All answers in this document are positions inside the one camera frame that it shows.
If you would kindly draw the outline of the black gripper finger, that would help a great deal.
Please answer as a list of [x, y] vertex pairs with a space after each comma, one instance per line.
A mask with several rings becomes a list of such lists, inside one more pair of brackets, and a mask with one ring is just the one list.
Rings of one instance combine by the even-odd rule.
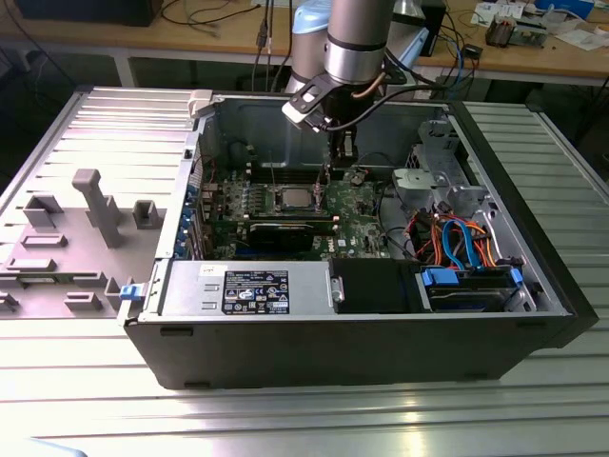
[[356, 138], [356, 129], [330, 133], [330, 165], [332, 168], [348, 168], [358, 160]]

